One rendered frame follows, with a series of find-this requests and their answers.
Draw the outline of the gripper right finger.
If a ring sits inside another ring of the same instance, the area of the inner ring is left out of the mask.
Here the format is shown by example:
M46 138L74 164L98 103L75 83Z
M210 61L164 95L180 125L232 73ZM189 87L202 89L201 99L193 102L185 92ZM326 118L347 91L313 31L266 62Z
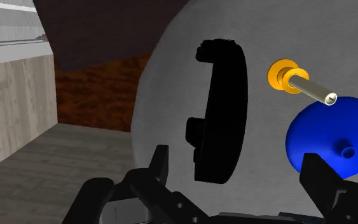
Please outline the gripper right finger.
M318 154L304 154L299 182L325 224L358 224L358 183L342 179Z

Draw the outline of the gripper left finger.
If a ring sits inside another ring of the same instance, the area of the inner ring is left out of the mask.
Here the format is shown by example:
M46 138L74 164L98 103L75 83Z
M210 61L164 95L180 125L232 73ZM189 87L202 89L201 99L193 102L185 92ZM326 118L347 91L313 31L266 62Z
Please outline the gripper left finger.
M108 202L139 199L151 213L152 224L209 224L209 216L180 192L166 187L169 147L158 145L147 168L132 169L117 185L109 178L85 181L62 224L99 224Z

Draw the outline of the blue funnel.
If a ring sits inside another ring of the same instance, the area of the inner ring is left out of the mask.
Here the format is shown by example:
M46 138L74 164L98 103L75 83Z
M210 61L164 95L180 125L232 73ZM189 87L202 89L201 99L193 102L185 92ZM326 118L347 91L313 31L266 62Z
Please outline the blue funnel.
M339 97L331 106L310 104L291 122L285 146L297 171L305 153L317 153L343 179L358 174L358 98Z

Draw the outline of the round grey table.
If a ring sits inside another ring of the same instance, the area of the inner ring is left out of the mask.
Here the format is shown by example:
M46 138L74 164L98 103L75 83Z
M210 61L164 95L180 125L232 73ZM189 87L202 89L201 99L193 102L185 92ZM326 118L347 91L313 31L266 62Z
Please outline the round grey table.
M194 180L186 120L205 114L212 67L196 61L205 39L236 41L244 50L249 109L240 160L223 185ZM292 59L310 79L358 98L358 0L190 0L171 21L139 80L132 118L136 167L158 144L169 146L167 187L208 215L220 212L318 216L284 147L293 118L312 99L274 90L266 79Z

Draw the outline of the black curved flat object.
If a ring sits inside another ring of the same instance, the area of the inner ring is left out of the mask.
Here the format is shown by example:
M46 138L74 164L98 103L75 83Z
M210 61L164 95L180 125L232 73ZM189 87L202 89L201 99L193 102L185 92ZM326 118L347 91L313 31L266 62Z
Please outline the black curved flat object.
M225 184L233 174L245 135L248 75L242 47L234 40L207 39L196 50L199 62L212 64L204 118L186 122L186 141L194 147L194 179Z

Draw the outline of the orange holder with grey rod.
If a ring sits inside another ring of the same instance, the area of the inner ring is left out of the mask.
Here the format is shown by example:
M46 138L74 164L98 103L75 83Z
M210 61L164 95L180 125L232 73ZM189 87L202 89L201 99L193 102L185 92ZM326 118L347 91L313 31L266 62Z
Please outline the orange holder with grey rod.
M288 94L304 93L327 106L332 106L338 99L335 92L310 81L309 74L291 59L274 62L267 72L267 80L275 90Z

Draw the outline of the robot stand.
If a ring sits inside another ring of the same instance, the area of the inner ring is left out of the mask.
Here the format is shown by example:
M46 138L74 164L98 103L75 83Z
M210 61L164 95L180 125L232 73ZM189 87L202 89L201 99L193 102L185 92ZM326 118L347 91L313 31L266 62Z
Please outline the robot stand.
M33 0L63 72L153 51L189 0Z

